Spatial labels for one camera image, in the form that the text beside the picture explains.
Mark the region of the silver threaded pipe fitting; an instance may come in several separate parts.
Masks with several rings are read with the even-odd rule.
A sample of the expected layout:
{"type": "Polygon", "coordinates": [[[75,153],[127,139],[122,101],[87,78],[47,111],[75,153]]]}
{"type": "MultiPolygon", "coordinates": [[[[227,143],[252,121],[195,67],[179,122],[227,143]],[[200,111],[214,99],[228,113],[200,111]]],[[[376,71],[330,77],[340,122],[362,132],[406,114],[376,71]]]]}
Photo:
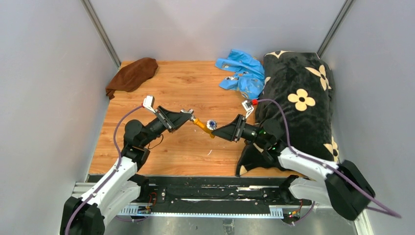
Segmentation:
{"type": "Polygon", "coordinates": [[[188,109],[188,110],[181,109],[181,112],[182,112],[182,113],[187,113],[187,114],[191,114],[191,115],[193,115],[194,110],[193,110],[193,109],[188,109]]]}

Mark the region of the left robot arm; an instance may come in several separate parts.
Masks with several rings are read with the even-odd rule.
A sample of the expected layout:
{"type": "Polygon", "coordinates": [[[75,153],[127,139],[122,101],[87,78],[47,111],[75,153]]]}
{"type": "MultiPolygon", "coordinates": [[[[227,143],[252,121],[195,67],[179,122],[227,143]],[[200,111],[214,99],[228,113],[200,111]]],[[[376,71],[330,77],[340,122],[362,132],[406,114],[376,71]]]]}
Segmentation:
{"type": "Polygon", "coordinates": [[[65,202],[60,234],[102,235],[130,202],[145,202],[149,198],[149,180],[137,174],[150,154],[148,144],[164,131],[178,130],[192,117],[192,113],[173,112],[162,106],[149,110],[155,119],[147,125],[137,119],[126,123],[123,148],[115,147],[118,159],[112,168],[88,191],[65,202]]]}

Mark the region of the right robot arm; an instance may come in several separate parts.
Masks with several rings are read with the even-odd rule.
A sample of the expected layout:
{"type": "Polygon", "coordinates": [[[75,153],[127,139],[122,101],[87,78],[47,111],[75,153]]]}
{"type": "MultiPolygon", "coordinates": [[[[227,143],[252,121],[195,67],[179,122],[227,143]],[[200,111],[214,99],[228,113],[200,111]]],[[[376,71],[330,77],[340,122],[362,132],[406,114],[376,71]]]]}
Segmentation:
{"type": "Polygon", "coordinates": [[[298,199],[330,205],[340,216],[355,220],[375,198],[375,192],[357,166],[350,161],[337,164],[318,159],[289,147],[284,141],[286,131],[275,119],[261,125],[246,123],[243,115],[212,131],[216,137],[237,142],[245,147],[236,165],[237,177],[254,168],[292,170],[304,175],[289,176],[280,188],[280,198],[286,204],[298,199]]]}

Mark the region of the yellow brass water faucet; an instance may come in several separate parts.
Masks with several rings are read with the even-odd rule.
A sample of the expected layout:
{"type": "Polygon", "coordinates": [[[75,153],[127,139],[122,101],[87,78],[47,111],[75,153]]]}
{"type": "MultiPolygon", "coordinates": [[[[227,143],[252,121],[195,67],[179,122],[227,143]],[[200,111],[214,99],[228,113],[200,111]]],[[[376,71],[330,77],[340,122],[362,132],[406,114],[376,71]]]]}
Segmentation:
{"type": "Polygon", "coordinates": [[[194,125],[196,125],[196,126],[198,126],[199,128],[201,128],[204,132],[206,132],[207,134],[209,134],[209,136],[210,136],[212,139],[213,139],[213,138],[215,138],[215,136],[212,134],[212,130],[210,130],[204,122],[200,121],[198,118],[195,118],[195,117],[191,117],[191,118],[190,118],[190,121],[191,121],[194,125]]]}

